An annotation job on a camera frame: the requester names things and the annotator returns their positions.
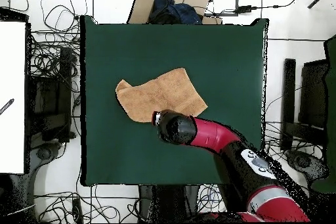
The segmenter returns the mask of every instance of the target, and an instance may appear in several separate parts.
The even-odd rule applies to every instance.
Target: white label
[[[246,149],[241,152],[241,156],[253,169],[253,171],[263,177],[276,179],[271,169],[268,167],[268,162],[259,158],[252,150]]]

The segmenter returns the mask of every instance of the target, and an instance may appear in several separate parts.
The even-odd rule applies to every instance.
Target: white board
[[[0,173],[24,173],[26,23],[0,21]]]

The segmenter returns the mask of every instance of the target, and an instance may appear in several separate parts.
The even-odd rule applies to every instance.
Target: desk
[[[26,119],[30,25],[28,17],[0,9],[0,173],[25,173],[29,160]]]
[[[220,183],[210,153],[160,141],[150,123],[129,119],[115,89],[121,79],[140,85],[186,68],[208,105],[200,117],[260,148],[267,25],[96,25],[82,16],[82,184]]]

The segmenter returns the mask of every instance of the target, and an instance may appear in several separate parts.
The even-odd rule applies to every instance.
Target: cloth
[[[202,20],[190,5],[175,4],[174,0],[154,0],[151,24],[202,25]]]
[[[197,117],[207,108],[184,68],[171,70],[136,87],[121,80],[115,92],[127,115],[136,122],[151,122],[154,111],[170,109]]]

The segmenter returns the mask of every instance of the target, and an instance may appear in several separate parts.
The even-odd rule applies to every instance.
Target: power adapter
[[[81,210],[81,199],[74,198],[72,200],[72,214],[73,220],[76,224],[84,224],[83,212]]]

